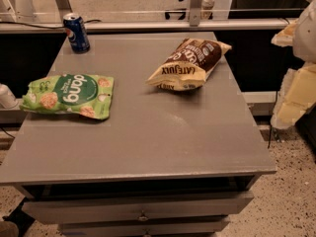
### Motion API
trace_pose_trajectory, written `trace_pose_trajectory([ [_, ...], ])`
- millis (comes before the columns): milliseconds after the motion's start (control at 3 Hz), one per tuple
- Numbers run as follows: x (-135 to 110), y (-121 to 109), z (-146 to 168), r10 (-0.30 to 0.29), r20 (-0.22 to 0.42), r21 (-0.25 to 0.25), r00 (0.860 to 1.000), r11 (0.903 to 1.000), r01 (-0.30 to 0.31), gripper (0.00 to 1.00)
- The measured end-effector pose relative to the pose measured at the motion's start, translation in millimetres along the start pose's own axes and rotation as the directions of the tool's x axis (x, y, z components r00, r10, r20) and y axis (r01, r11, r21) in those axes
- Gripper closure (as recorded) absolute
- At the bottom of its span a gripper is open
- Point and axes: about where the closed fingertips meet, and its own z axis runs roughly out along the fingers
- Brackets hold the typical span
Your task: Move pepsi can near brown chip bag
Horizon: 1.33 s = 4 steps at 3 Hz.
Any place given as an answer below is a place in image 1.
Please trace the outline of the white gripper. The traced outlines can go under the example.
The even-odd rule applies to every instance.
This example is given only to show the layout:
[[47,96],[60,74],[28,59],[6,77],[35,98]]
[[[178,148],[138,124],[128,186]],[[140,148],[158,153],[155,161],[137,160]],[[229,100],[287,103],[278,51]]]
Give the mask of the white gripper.
[[316,0],[304,9],[298,21],[275,34],[271,43],[281,47],[293,43],[293,54],[306,62],[298,70],[287,70],[277,93],[271,125],[287,129],[316,104]]

